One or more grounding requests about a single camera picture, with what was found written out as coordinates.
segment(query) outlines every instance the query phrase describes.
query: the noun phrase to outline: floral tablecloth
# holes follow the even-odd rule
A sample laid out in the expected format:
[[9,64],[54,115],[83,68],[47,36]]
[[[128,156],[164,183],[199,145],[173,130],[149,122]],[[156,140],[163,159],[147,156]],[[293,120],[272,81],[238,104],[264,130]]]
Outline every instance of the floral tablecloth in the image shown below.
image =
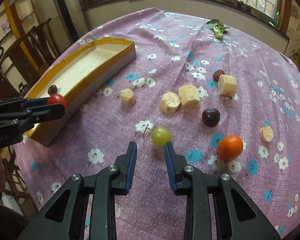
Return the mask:
[[[130,194],[116,198],[118,239],[183,239],[186,197],[170,190],[163,148],[152,144],[150,128],[164,126],[178,154],[207,174],[228,172],[277,229],[281,237],[300,219],[300,75],[294,63],[255,38],[230,28],[223,40],[205,28],[208,20],[160,11],[139,11],[99,26],[73,44],[56,62],[102,37],[133,40],[137,58],[81,107],[49,148],[24,137],[16,145],[22,174],[39,208],[73,173],[95,174],[124,154],[131,140],[138,159]],[[218,95],[215,70],[234,76],[237,94]],[[197,87],[200,111],[167,115],[159,102],[166,91]],[[118,99],[134,90],[136,104]],[[201,121],[204,109],[217,108],[214,128]],[[259,129],[274,131],[264,143]],[[216,156],[219,140],[239,135],[242,154],[229,163]],[[90,217],[86,220],[86,238]]]

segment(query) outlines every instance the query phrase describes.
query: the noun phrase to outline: table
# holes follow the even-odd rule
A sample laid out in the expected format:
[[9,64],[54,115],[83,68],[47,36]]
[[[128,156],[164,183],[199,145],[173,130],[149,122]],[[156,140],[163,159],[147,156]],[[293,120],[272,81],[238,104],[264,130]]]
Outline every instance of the table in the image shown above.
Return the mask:
[[[95,174],[138,144],[133,187],[116,197],[118,239],[183,239],[186,197],[169,187],[163,148],[152,144],[149,127],[167,127],[178,154],[207,174],[229,172],[266,215],[281,237],[300,219],[300,74],[294,63],[255,38],[230,28],[222,41],[205,28],[208,20],[151,8],[113,20],[84,35],[54,63],[102,37],[133,40],[137,58],[99,89],[63,127],[49,148],[30,138],[16,145],[20,168],[38,208],[73,173]],[[238,83],[235,97],[218,95],[212,79],[222,69]],[[159,102],[182,85],[198,88],[201,109],[167,115]],[[118,99],[135,89],[136,104]],[[201,121],[217,108],[214,128]],[[270,125],[264,143],[259,129]],[[230,163],[216,157],[218,140],[236,134],[242,154]],[[87,217],[86,238],[89,231]]]

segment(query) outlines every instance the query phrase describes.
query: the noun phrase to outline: dark cherry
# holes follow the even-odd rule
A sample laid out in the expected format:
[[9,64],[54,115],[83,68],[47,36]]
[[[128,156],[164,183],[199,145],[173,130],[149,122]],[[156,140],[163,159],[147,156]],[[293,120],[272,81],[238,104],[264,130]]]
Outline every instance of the dark cherry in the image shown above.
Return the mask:
[[224,75],[225,74],[225,72],[223,71],[223,70],[221,70],[221,69],[218,69],[215,73],[213,73],[213,80],[215,81],[215,82],[218,82],[219,81],[219,78],[220,78],[220,76],[221,75]]
[[202,121],[208,127],[215,127],[220,121],[218,109],[206,109],[202,113]]
[[56,85],[52,85],[51,87],[48,88],[48,95],[52,96],[54,94],[58,93],[58,88]]

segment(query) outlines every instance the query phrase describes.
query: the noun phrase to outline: blue flower print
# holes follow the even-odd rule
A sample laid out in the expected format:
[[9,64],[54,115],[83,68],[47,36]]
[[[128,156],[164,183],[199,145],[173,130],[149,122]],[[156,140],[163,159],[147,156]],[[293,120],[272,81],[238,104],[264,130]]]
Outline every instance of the blue flower print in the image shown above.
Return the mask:
[[186,52],[186,55],[188,56],[189,60],[194,60],[194,56],[190,51]]
[[271,127],[271,123],[268,120],[263,121],[263,126],[266,126],[266,125]]
[[135,79],[137,79],[138,77],[139,77],[139,75],[136,74],[136,73],[128,73],[128,74],[126,75],[126,79],[127,79],[127,80],[135,80]]
[[256,160],[250,160],[248,162],[248,172],[250,175],[258,174],[258,163]]
[[186,153],[186,160],[191,163],[202,161],[202,158],[202,152],[199,150],[190,150]]
[[279,87],[274,87],[272,88],[272,90],[276,93],[280,93],[281,92],[281,89]]
[[281,235],[284,231],[284,226],[280,227],[279,231],[278,231],[278,234]]
[[192,62],[192,65],[195,66],[195,67],[201,67],[201,63],[197,62],[197,61],[194,61]]
[[219,145],[219,142],[224,139],[225,136],[221,133],[215,133],[214,135],[212,135],[211,137],[211,144],[213,147],[217,148]]
[[86,227],[89,227],[90,226],[90,217],[87,217],[86,218]]
[[296,115],[295,115],[294,112],[290,111],[290,112],[288,113],[288,118],[289,118],[290,121],[292,121],[292,119],[294,119],[295,117],[296,117]]
[[289,212],[290,208],[291,208],[291,203],[289,202],[288,205],[287,205],[287,210],[286,210],[287,213]]
[[33,162],[31,163],[31,169],[32,169],[33,171],[37,171],[37,170],[39,169],[39,162],[33,161]]
[[113,79],[109,79],[109,80],[105,83],[105,85],[106,85],[107,87],[111,87],[113,84],[114,84],[114,80],[113,80]]
[[264,198],[266,202],[270,202],[272,200],[272,190],[266,190]]
[[287,108],[286,106],[283,106],[283,107],[282,107],[282,110],[283,110],[283,112],[284,112],[285,114],[288,113],[288,108]]
[[218,83],[213,81],[213,80],[208,80],[207,81],[207,86],[212,88],[212,89],[216,89],[218,87]]

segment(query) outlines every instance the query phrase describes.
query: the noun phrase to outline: green grape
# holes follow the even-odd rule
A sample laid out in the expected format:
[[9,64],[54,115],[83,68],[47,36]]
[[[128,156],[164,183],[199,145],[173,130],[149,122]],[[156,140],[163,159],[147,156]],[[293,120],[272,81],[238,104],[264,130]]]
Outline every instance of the green grape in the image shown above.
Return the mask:
[[166,142],[170,142],[172,140],[171,134],[164,127],[155,128],[151,134],[151,139],[157,146],[164,146]]

